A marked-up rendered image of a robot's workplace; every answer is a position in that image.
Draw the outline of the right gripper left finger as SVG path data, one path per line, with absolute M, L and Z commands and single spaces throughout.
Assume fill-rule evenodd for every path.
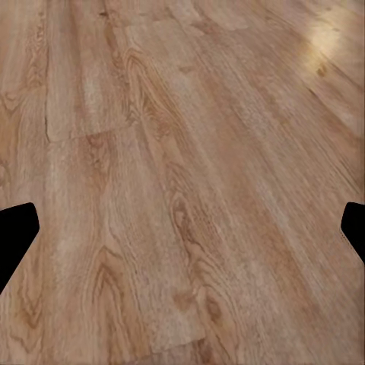
M 39 232 L 33 202 L 0 211 L 0 293 Z

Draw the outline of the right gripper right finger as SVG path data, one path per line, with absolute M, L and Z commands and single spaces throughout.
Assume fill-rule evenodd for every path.
M 365 262 L 365 205 L 355 202 L 346 204 L 341 230 Z

